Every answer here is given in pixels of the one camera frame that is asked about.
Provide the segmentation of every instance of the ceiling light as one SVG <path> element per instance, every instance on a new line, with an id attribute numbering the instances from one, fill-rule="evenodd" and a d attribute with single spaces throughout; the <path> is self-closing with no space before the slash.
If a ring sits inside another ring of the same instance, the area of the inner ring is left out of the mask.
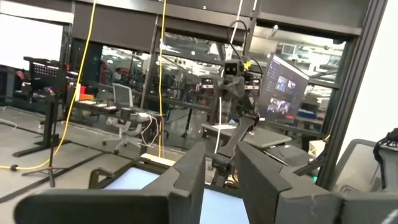
<path id="1" fill-rule="evenodd" d="M 218 55 L 218 50 L 217 50 L 217 45 L 216 44 L 211 44 L 210 53 Z"/>
<path id="2" fill-rule="evenodd" d="M 142 55 L 140 56 L 140 58 L 141 58 L 142 60 L 148 60 L 149 54 L 142 54 Z"/>

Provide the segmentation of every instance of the desk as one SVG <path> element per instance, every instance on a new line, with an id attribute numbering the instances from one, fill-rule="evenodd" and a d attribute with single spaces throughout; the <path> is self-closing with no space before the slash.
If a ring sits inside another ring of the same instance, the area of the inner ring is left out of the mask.
<path id="1" fill-rule="evenodd" d="M 217 137 L 217 132 L 218 129 L 213 127 L 210 124 L 201 124 L 202 127 L 204 127 L 207 130 L 207 133 L 210 136 Z M 224 129 L 221 130 L 220 138 L 224 141 L 227 142 L 229 138 L 232 136 L 234 133 L 235 129 Z M 266 130 L 264 128 L 256 127 L 254 130 L 254 135 L 249 136 L 246 135 L 246 137 L 243 139 L 243 141 L 249 143 L 250 145 L 258 148 L 258 149 L 266 149 L 271 146 L 276 146 L 279 144 L 284 144 L 289 141 L 291 141 L 292 138 L 285 136 L 283 134 L 275 133 L 270 130 Z"/>

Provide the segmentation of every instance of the black cable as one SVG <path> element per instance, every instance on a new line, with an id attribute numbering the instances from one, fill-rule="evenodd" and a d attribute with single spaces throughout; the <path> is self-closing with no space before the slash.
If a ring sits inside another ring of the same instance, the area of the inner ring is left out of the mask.
<path id="1" fill-rule="evenodd" d="M 262 78 L 262 76 L 264 75 L 264 71 L 262 70 L 260 63 L 254 58 L 250 58 L 250 59 L 253 60 L 257 64 L 257 66 L 260 68 L 261 78 Z"/>
<path id="2" fill-rule="evenodd" d="M 236 48 L 234 47 L 234 45 L 233 45 L 231 42 L 228 42 L 228 43 L 229 43 L 229 46 L 232 47 L 232 49 L 234 50 L 234 52 L 236 53 L 236 55 L 239 57 L 240 61 L 243 62 L 242 56 L 241 56 L 241 55 L 239 54 L 239 52 L 236 50 Z"/>
<path id="3" fill-rule="evenodd" d="M 235 23 L 237 23 L 237 22 L 242 23 L 242 24 L 243 24 L 243 27 L 244 27 L 245 37 L 244 37 L 244 41 L 243 41 L 243 50 L 242 50 L 242 53 L 243 53 L 243 55 L 245 54 L 246 41 L 248 40 L 249 29 L 248 29 L 247 25 L 246 25 L 242 20 L 240 20 L 240 19 L 235 20 L 235 21 L 233 21 L 233 22 L 231 23 L 231 25 L 229 25 L 228 29 L 226 30 L 226 38 L 227 38 L 228 43 L 232 46 L 234 52 L 239 56 L 238 51 L 237 51 L 236 49 L 234 49 L 234 47 L 233 47 L 231 41 L 229 40 L 229 30 L 230 30 L 230 28 L 232 28 L 232 26 L 235 25 Z"/>

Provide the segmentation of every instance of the floor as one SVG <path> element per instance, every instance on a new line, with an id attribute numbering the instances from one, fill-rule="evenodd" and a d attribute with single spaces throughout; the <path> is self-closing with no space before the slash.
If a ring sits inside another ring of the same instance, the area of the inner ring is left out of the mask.
<path id="1" fill-rule="evenodd" d="M 12 153 L 34 146 L 34 142 L 41 139 L 39 121 L 43 116 L 27 113 L 15 108 L 0 108 L 0 123 L 11 121 L 16 123 L 19 128 L 30 130 L 23 131 L 13 128 L 9 125 L 0 125 L 0 166 L 11 166 L 18 164 L 20 167 L 36 166 L 49 158 L 49 150 L 36 152 L 28 156 L 15 158 Z M 62 134 L 65 126 L 62 123 L 57 124 L 57 132 Z M 72 124 L 68 127 L 66 139 L 74 143 L 65 144 L 54 159 L 54 167 L 73 167 L 79 162 L 89 161 L 66 174 L 56 178 L 57 188 L 67 189 L 86 189 L 88 186 L 88 177 L 91 170 L 97 167 L 104 167 L 110 171 L 116 171 L 127 164 L 130 159 L 139 155 L 139 145 L 124 147 L 120 150 L 119 156 L 105 154 L 114 149 L 115 142 L 109 142 L 102 146 L 102 140 L 113 134 L 99 129 L 87 128 L 84 126 Z M 148 148 L 149 154 L 157 155 L 157 147 Z M 165 149 L 167 159 L 177 160 L 182 153 L 173 149 Z M 49 183 L 44 183 L 33 190 L 29 190 L 19 196 L 13 194 L 18 189 L 22 189 L 30 184 L 42 180 L 45 175 L 35 174 L 21 176 L 25 171 L 11 172 L 7 169 L 0 169 L 0 223 L 14 223 L 12 211 L 16 203 L 25 195 L 32 194 L 41 190 L 49 189 Z"/>
<path id="2" fill-rule="evenodd" d="M 186 151 L 189 150 L 196 142 L 201 141 L 201 124 L 206 122 L 207 114 L 202 111 L 192 111 L 189 127 L 187 129 L 188 135 L 182 137 L 182 134 L 186 130 L 188 113 L 188 109 L 171 110 L 168 120 L 165 121 L 165 130 L 169 133 L 169 137 L 164 142 L 166 147 Z M 105 125 L 106 119 L 107 117 L 104 116 L 100 116 L 99 118 L 96 116 L 88 117 L 83 120 L 79 117 L 79 120 L 84 124 L 116 133 L 116 129 Z"/>

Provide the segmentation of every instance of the cord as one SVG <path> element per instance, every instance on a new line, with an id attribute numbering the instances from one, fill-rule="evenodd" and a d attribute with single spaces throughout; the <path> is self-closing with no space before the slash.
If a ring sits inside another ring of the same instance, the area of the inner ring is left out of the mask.
<path id="1" fill-rule="evenodd" d="M 154 118 L 153 116 L 149 116 L 149 117 L 150 117 L 149 124 L 146 126 L 146 128 L 144 130 L 141 131 L 141 139 L 142 139 L 142 142 L 143 142 L 142 145 L 151 147 L 153 145 L 153 143 L 155 142 L 156 138 L 159 135 L 159 124 L 157 123 L 156 118 Z M 148 128 L 152 124 L 152 120 L 154 120 L 155 124 L 156 124 L 156 135 L 154 136 L 153 140 L 148 144 L 148 143 L 145 142 L 144 133 L 148 130 Z"/>
<path id="2" fill-rule="evenodd" d="M 232 43 L 233 43 L 233 40 L 234 40 L 234 38 L 235 38 L 236 29 L 238 28 L 237 23 L 239 23 L 239 22 L 242 23 L 242 24 L 243 24 L 243 27 L 244 27 L 244 31 L 245 31 L 245 36 L 244 36 L 243 45 L 242 45 L 242 48 L 243 48 L 242 53 L 243 53 L 243 55 L 244 55 L 244 54 L 245 54 L 245 48 L 246 48 L 246 41 L 247 41 L 247 39 L 248 39 L 248 33 L 249 33 L 248 30 L 249 30 L 249 29 L 248 29 L 247 25 L 246 25 L 242 20 L 239 19 L 239 14 L 238 14 L 238 16 L 236 17 L 236 20 L 233 21 L 233 22 L 229 25 L 228 30 L 226 31 L 226 38 L 227 38 L 227 40 L 229 40 L 229 29 L 232 28 L 233 25 L 235 25 L 234 31 L 233 31 L 233 33 L 232 33 L 231 41 L 230 41 L 230 44 L 232 44 Z"/>
<path id="3" fill-rule="evenodd" d="M 163 13 L 162 13 L 162 28 L 160 32 L 160 50 L 159 50 L 159 113 L 161 117 L 163 117 L 163 109 L 162 109 L 162 56 L 163 56 L 163 50 L 162 50 L 162 44 L 164 40 L 164 32 L 165 32 L 165 19 L 166 19 L 166 6 L 167 6 L 167 0 L 163 0 Z M 162 131 L 164 129 L 164 124 L 161 122 L 159 130 Z M 162 139 L 162 135 L 159 136 L 159 153 L 158 157 L 162 156 L 162 141 L 164 142 L 164 139 Z"/>
<path id="4" fill-rule="evenodd" d="M 86 45 L 85 45 L 85 50 L 83 52 L 83 58 L 81 59 L 81 65 L 80 65 L 80 70 L 79 70 L 79 74 L 77 76 L 77 81 L 76 84 L 80 83 L 80 78 L 81 78 L 81 73 L 83 71 L 83 66 L 84 66 L 84 62 L 86 59 L 86 53 L 87 53 L 87 49 L 88 49 L 88 43 L 91 39 L 91 31 L 93 30 L 93 22 L 94 22 L 94 13 L 95 13 L 95 6 L 96 6 L 96 0 L 93 0 L 93 9 L 91 10 L 91 17 L 90 17 L 90 26 L 88 28 L 88 35 L 87 35 L 87 40 L 86 40 Z M 69 119 L 70 119 L 70 115 L 72 113 L 72 108 L 73 108 L 73 103 L 75 102 L 75 98 L 76 95 L 79 94 L 78 89 L 75 90 L 75 93 L 73 94 L 73 98 L 72 98 L 72 102 L 70 103 L 70 107 L 69 107 L 69 111 L 68 111 L 68 116 L 67 116 L 67 120 L 65 121 L 65 129 L 63 130 L 63 134 L 62 134 L 62 138 L 57 146 L 57 149 L 55 150 L 54 155 L 57 154 L 57 152 L 60 150 L 63 141 L 65 140 L 65 136 L 67 135 L 67 131 L 68 131 L 68 124 L 69 124 Z M 0 166 L 0 169 L 10 169 L 12 171 L 17 171 L 17 170 L 32 170 L 32 169 L 38 169 L 42 166 L 45 166 L 46 164 L 48 164 L 50 162 L 50 159 L 47 159 L 45 162 L 37 165 L 37 166 L 31 166 L 31 167 L 19 167 L 18 165 L 12 165 L 12 166 Z"/>
<path id="5" fill-rule="evenodd" d="M 261 78 L 262 78 L 264 76 L 264 71 L 262 70 L 262 67 L 261 67 L 260 63 L 256 59 L 254 59 L 252 57 L 250 59 L 253 60 L 257 64 L 257 66 L 260 68 Z"/>

